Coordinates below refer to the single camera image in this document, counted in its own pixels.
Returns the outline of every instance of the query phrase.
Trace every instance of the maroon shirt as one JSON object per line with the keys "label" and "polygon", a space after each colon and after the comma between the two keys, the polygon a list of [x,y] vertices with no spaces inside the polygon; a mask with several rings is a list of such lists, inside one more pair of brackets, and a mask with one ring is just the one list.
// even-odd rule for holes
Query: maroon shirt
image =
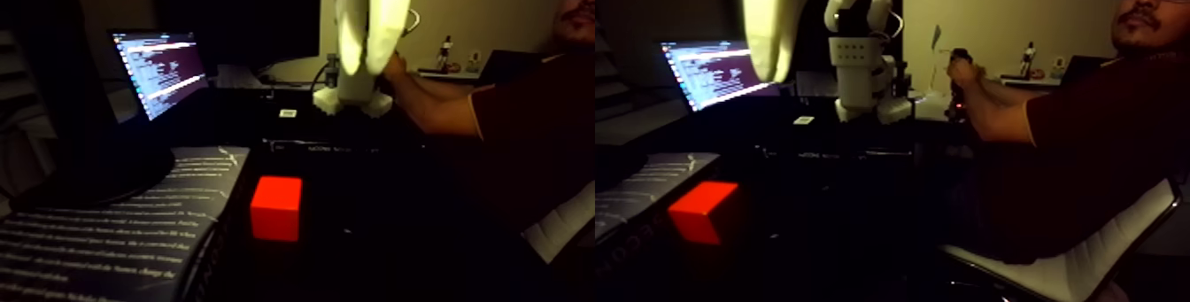
{"label": "maroon shirt", "polygon": [[1171,176],[1190,145],[1190,59],[1121,59],[1026,103],[1029,145],[989,145],[984,232],[1007,258],[1069,251]]}
{"label": "maroon shirt", "polygon": [[483,141],[465,155],[464,182],[508,229],[538,222],[595,180],[594,67],[593,55],[563,55],[471,94]]}

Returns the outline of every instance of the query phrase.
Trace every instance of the man's hand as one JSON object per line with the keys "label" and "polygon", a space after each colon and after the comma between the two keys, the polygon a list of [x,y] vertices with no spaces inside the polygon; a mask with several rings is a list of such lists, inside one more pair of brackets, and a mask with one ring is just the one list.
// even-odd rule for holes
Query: man's hand
{"label": "man's hand", "polygon": [[984,70],[982,67],[975,65],[966,59],[956,58],[951,61],[950,68],[946,69],[946,75],[951,76],[951,81],[963,89],[969,89],[971,86],[978,86],[979,81],[983,80]]}
{"label": "man's hand", "polygon": [[411,81],[412,77],[405,71],[405,58],[402,58],[397,52],[393,52],[392,57],[388,57],[388,64],[384,65],[384,80],[388,83],[393,83],[394,87],[396,81]]}

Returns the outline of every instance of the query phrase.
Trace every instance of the man's arm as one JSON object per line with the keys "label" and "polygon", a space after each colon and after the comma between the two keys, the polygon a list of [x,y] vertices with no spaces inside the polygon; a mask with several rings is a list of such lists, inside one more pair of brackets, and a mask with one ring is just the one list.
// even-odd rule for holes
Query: man's arm
{"label": "man's arm", "polygon": [[1004,103],[996,100],[987,89],[988,83],[982,80],[983,76],[978,69],[965,59],[952,62],[947,74],[951,76],[951,81],[963,87],[967,115],[971,117],[971,124],[979,133],[979,139],[1032,144],[1028,117],[1025,114],[1025,105],[1028,99],[1020,100],[1019,103]]}
{"label": "man's arm", "polygon": [[478,137],[469,95],[436,95],[418,84],[405,70],[405,59],[393,55],[384,67],[384,80],[393,86],[396,103],[426,134]]}
{"label": "man's arm", "polygon": [[1000,101],[1001,105],[1007,106],[1021,105],[1029,99],[1045,95],[1045,93],[1012,88],[991,81],[982,81],[981,84],[983,84],[984,92],[996,97],[996,101]]}

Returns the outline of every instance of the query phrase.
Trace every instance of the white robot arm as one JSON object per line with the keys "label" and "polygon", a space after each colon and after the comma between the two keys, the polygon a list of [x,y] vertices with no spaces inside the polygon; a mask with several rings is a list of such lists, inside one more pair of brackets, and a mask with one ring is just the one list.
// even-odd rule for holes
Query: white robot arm
{"label": "white robot arm", "polygon": [[344,106],[357,106],[372,118],[387,113],[393,97],[375,90],[375,80],[397,40],[412,31],[405,29],[409,13],[416,14],[411,12],[409,0],[334,0],[344,76],[337,87],[314,93],[314,105],[331,115]]}
{"label": "white robot arm", "polygon": [[[744,2],[744,31],[752,65],[764,82],[784,82],[797,38],[797,24],[807,0],[741,0]],[[856,0],[828,0],[823,23],[832,32],[839,32],[839,10],[851,8]],[[888,19],[891,0],[872,0],[868,10],[868,27],[882,32]],[[833,37],[831,62],[837,68],[839,100],[835,108],[839,119],[847,121],[876,109],[883,122],[891,122],[908,115],[903,101],[879,102],[872,94],[883,90],[891,80],[891,63],[881,56],[879,38],[868,33],[853,37]],[[876,78],[872,73],[885,70]]]}

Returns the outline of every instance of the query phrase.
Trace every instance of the red cube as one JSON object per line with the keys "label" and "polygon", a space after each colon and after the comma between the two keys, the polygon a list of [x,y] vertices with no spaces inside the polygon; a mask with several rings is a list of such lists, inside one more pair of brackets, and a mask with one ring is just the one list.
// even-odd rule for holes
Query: red cube
{"label": "red cube", "polygon": [[262,176],[252,196],[252,237],[262,240],[298,241],[301,178]]}
{"label": "red cube", "polygon": [[693,243],[720,245],[724,232],[715,229],[712,216],[737,187],[735,183],[707,181],[674,202],[669,215],[682,238]]}

